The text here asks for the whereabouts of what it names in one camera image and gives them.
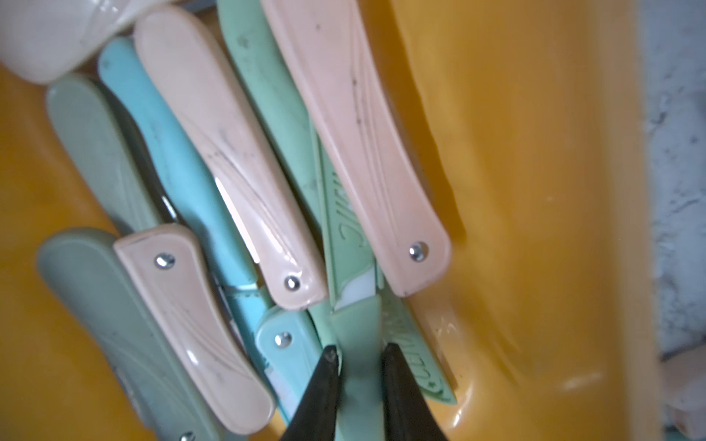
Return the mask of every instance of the plastic handle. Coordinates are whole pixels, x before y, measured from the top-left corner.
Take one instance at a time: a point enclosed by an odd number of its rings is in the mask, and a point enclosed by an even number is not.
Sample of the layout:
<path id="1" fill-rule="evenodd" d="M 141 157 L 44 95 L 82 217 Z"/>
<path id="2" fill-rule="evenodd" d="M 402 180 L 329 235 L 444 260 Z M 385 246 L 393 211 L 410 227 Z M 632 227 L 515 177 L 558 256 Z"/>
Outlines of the plastic handle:
<path id="1" fill-rule="evenodd" d="M 42 244 L 37 270 L 91 333 L 158 440 L 192 432 L 197 440 L 225 441 L 223 427 L 133 287 L 113 242 L 114 236 L 93 228 L 64 230 Z"/>
<path id="2" fill-rule="evenodd" d="M 203 244 L 218 279 L 231 286 L 254 284 L 252 259 L 213 175 L 145 72 L 132 40 L 111 41 L 100 54 L 98 73 L 135 119 L 164 190 Z"/>
<path id="3" fill-rule="evenodd" d="M 291 421 L 321 356 L 311 318 L 306 311 L 273 308 L 258 327 L 255 343 L 277 373 L 270 376 L 273 385 L 277 380 L 287 385 L 289 396 L 280 395 L 280 401 L 285 418 Z"/>
<path id="4" fill-rule="evenodd" d="M 395 127 L 356 1 L 262 4 L 390 286 L 405 297 L 430 285 L 450 239 Z"/>
<path id="5" fill-rule="evenodd" d="M 107 98 L 67 75 L 47 90 L 47 113 L 65 151 L 120 234 L 163 223 Z"/>
<path id="6" fill-rule="evenodd" d="M 123 237 L 113 248 L 221 423 L 240 435 L 265 427 L 275 402 L 225 325 L 196 236 L 168 224 Z"/>
<path id="7" fill-rule="evenodd" d="M 323 261 L 224 54 L 196 17 L 165 6 L 135 27 L 140 60 L 222 182 L 252 239 L 270 295 L 285 309 L 326 299 Z"/>
<path id="8" fill-rule="evenodd" d="M 248 93 L 265 133 L 302 203 L 318 226 L 316 171 L 309 135 L 309 114 L 265 18 L 260 0 L 219 0 L 218 23 L 238 79 Z"/>

